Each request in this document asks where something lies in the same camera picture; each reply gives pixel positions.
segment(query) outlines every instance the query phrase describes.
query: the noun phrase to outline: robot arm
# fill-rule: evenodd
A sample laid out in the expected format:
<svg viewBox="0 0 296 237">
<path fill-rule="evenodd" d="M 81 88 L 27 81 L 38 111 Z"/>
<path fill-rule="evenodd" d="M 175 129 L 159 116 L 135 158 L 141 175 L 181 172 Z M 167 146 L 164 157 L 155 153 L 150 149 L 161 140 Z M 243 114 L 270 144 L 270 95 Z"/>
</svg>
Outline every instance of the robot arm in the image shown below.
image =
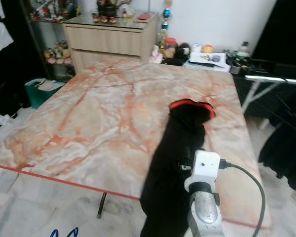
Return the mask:
<svg viewBox="0 0 296 237">
<path fill-rule="evenodd" d="M 185 189 L 190 193 L 187 221 L 193 237 L 224 236 L 219 196 L 213 193 L 220 160 L 217 153 L 197 150 L 192 175 L 185 180 Z"/>
</svg>

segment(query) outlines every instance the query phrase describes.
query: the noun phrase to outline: teal bin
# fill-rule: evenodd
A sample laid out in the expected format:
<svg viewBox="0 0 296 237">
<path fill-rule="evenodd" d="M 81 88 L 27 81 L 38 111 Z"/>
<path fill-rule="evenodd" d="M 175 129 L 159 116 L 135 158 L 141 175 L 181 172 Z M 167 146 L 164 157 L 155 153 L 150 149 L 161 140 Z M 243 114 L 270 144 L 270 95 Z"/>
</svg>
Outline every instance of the teal bin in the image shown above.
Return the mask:
<svg viewBox="0 0 296 237">
<path fill-rule="evenodd" d="M 31 81 L 28 81 L 24 84 L 24 87 L 26 89 L 26 92 L 29 96 L 31 106 L 34 109 L 37 109 L 39 106 L 41 106 L 46 100 L 48 100 L 53 94 L 55 94 L 63 85 L 63 82 L 54 81 L 56 89 L 52 89 L 49 91 L 40 90 L 39 87 L 43 85 L 44 82 L 47 80 L 45 79 L 33 79 Z"/>
</svg>

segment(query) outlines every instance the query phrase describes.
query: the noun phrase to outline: bottle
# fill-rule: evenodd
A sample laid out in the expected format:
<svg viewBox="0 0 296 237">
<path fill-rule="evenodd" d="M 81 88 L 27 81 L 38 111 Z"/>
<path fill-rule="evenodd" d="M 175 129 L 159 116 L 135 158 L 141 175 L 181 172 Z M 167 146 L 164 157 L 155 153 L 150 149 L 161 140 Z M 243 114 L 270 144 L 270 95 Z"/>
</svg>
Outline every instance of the bottle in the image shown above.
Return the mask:
<svg viewBox="0 0 296 237">
<path fill-rule="evenodd" d="M 234 66 L 242 67 L 247 66 L 250 63 L 250 52 L 248 49 L 248 42 L 243 42 L 239 48 L 235 58 L 233 59 Z"/>
<path fill-rule="evenodd" d="M 238 52 L 237 52 L 237 56 L 239 57 L 249 57 L 250 56 L 250 52 L 249 52 L 249 49 L 248 49 L 248 45 L 249 43 L 244 41 L 242 43 L 242 46 L 239 48 Z"/>
</svg>

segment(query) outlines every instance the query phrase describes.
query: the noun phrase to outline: desk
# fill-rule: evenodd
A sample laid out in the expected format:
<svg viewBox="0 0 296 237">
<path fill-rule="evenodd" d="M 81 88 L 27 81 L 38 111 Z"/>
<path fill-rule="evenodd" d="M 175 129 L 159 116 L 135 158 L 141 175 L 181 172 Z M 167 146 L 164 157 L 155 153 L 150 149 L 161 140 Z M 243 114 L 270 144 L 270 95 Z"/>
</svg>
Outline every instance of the desk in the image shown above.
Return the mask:
<svg viewBox="0 0 296 237">
<path fill-rule="evenodd" d="M 261 181 L 229 73 L 127 60 L 96 62 L 70 80 L 0 143 L 0 167 L 138 199 L 168 106 L 183 98 L 215 109 L 204 148 Z M 257 224 L 261 197 L 249 177 L 221 170 L 216 186 L 223 220 Z M 271 227 L 266 209 L 262 228 Z"/>
</svg>

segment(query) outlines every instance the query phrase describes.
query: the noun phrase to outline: cabinet drawer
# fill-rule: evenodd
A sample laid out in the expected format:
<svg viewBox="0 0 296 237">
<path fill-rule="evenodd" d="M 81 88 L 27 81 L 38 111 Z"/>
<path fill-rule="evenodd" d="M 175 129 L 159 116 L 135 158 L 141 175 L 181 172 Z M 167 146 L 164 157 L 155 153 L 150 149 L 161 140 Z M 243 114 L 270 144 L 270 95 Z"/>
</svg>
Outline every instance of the cabinet drawer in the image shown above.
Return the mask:
<svg viewBox="0 0 296 237">
<path fill-rule="evenodd" d="M 127 59 L 131 61 L 140 62 L 138 56 L 127 56 L 127 55 L 118 55 L 118 54 L 109 54 L 109 53 L 95 53 L 95 52 L 85 52 L 73 49 L 73 58 L 74 58 L 74 68 L 77 73 L 81 73 L 86 66 L 98 61 L 116 61 L 121 59 Z"/>
<path fill-rule="evenodd" d="M 141 33 L 67 27 L 71 48 L 141 55 Z"/>
</svg>

